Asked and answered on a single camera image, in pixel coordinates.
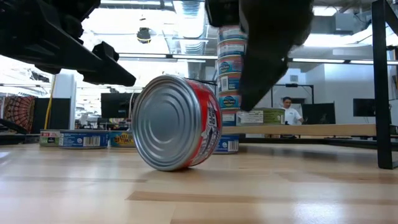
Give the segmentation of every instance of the can lid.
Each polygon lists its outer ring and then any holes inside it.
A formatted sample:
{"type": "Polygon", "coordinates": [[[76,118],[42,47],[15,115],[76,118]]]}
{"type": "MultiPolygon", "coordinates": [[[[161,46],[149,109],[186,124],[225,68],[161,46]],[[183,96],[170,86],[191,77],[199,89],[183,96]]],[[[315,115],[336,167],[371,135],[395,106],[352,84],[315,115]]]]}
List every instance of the can lid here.
{"type": "Polygon", "coordinates": [[[162,75],[149,82],[138,96],[132,120],[137,151],[155,169],[182,168],[198,146],[200,102],[178,76],[162,75]]]}

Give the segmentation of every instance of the red can label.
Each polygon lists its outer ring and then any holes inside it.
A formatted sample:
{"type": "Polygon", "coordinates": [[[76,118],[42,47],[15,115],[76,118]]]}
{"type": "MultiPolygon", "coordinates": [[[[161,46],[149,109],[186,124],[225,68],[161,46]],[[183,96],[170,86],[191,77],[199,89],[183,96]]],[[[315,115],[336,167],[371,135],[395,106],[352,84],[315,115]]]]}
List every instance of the red can label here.
{"type": "Polygon", "coordinates": [[[215,95],[202,83],[187,80],[199,100],[201,109],[201,136],[192,157],[184,167],[195,166],[207,160],[221,137],[221,110],[215,95]]]}

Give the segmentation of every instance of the computer monitor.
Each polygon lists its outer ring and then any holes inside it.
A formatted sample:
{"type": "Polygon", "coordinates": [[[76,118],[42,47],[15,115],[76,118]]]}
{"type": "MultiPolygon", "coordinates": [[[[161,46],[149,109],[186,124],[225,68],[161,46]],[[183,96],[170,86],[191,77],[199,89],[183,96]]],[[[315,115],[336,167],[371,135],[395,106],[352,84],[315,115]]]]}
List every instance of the computer monitor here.
{"type": "Polygon", "coordinates": [[[305,124],[336,124],[334,103],[302,105],[302,110],[305,124]]]}
{"type": "Polygon", "coordinates": [[[376,116],[376,101],[374,99],[353,99],[355,117],[376,116]]]}
{"type": "MultiPolygon", "coordinates": [[[[131,108],[139,93],[132,97],[131,108]]],[[[131,93],[102,93],[101,117],[102,118],[128,118],[131,93]]]]}

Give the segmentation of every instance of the black metal frame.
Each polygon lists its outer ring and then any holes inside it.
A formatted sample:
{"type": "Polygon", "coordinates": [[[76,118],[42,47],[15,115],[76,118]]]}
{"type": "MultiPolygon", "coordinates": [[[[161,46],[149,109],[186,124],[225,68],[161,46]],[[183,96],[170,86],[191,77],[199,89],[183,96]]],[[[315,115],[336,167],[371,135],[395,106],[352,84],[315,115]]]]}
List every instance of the black metal frame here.
{"type": "Polygon", "coordinates": [[[398,35],[398,18],[386,0],[372,3],[374,98],[376,100],[377,163],[379,168],[394,169],[392,158],[388,94],[386,23],[398,35]]]}
{"type": "MultiPolygon", "coordinates": [[[[315,103],[315,99],[314,99],[314,90],[313,90],[313,85],[300,85],[300,84],[275,84],[274,86],[286,86],[287,88],[297,88],[298,86],[302,86],[302,87],[310,87],[311,88],[311,100],[312,100],[312,104],[315,103]]],[[[274,107],[274,86],[271,87],[271,107],[274,107]]]]}

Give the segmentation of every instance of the stacked tuna cans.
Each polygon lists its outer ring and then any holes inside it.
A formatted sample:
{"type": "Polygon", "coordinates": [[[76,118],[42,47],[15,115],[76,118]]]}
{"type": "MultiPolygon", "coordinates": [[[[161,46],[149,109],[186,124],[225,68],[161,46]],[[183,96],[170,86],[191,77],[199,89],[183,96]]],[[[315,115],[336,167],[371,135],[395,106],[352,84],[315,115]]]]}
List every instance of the stacked tuna cans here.
{"type": "MultiPolygon", "coordinates": [[[[241,107],[238,94],[239,79],[243,68],[243,54],[246,51],[247,36],[239,26],[223,27],[218,30],[218,100],[220,103],[223,126],[236,126],[236,113],[241,107]]],[[[222,135],[215,154],[233,154],[238,152],[239,135],[222,135]]]]}

